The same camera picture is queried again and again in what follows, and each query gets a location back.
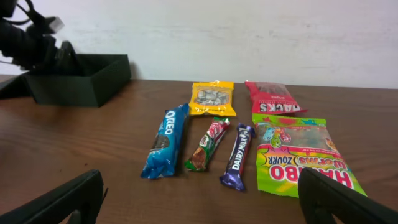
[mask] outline yellow package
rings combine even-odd
[[[191,102],[189,102],[190,115],[236,116],[232,109],[233,90],[233,82],[194,83]]]

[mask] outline wooden table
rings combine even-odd
[[[99,169],[109,187],[98,223],[305,223],[299,200],[260,192],[256,146],[245,165],[246,193],[222,186],[238,121],[251,122],[249,92],[236,84],[238,117],[209,172],[139,178],[164,110],[188,102],[192,82],[132,81],[101,108],[43,106],[32,98],[0,101],[0,213]],[[326,118],[337,148],[368,196],[398,210],[398,90],[288,86],[309,112]],[[211,117],[191,117],[187,159]]]

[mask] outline dark green box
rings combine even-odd
[[[104,105],[130,79],[127,55],[78,54],[86,76],[23,74],[38,104],[63,106]]]

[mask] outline candy package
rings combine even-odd
[[[284,114],[307,111],[293,99],[285,85],[249,81],[244,83],[250,91],[253,113]]]
[[[156,179],[174,175],[184,122],[188,117],[188,112],[189,106],[187,103],[166,111],[154,145],[142,170],[142,178]]]
[[[304,167],[366,195],[351,169],[337,151],[324,119],[289,118],[253,114],[257,127],[258,189],[299,197],[297,181]]]
[[[198,148],[189,160],[185,161],[185,167],[190,171],[205,171],[211,156],[222,140],[229,126],[228,118],[213,118],[210,128],[199,142]]]
[[[254,137],[254,129],[239,123],[236,130],[238,130],[238,134],[236,135],[235,145],[229,157],[225,173],[220,177],[220,182],[227,187],[243,191],[244,185],[241,179],[243,164],[249,151],[250,140]]]
[[[191,115],[213,114],[218,116],[236,116],[232,109],[233,82],[214,81],[194,83],[192,98],[189,102]]]

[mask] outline blue oreo wrapper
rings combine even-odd
[[[238,135],[236,136],[235,145],[229,157],[228,165],[224,175],[220,177],[220,182],[236,190],[245,190],[242,183],[243,164],[248,154],[251,138],[254,137],[254,128],[239,123]]]
[[[188,103],[172,110],[166,110],[166,115],[160,124],[155,143],[142,170],[142,178],[156,179],[174,175],[175,163],[178,152],[180,152],[184,122],[188,115]]]

